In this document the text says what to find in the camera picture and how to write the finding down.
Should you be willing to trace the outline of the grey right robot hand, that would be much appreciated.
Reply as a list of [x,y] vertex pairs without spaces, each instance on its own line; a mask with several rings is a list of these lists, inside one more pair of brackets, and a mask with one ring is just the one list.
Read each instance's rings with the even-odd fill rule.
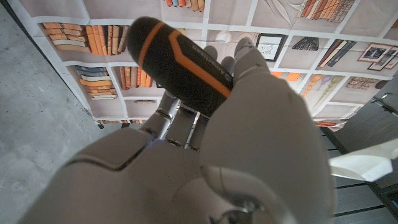
[[335,185],[307,106],[246,39],[198,151],[148,126],[86,146],[21,223],[330,223]]

